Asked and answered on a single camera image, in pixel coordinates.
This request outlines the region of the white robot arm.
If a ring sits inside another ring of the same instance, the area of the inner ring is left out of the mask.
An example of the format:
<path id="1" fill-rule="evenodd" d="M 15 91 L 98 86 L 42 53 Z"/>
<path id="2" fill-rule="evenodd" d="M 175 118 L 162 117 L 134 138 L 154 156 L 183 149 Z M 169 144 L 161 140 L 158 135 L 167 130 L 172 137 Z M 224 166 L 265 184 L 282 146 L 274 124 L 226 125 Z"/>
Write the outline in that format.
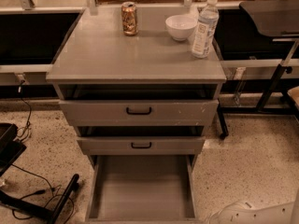
<path id="1" fill-rule="evenodd" d="M 204 224 L 299 224 L 299 190 L 293 202 L 255 209 L 238 201 L 209 216 Z"/>

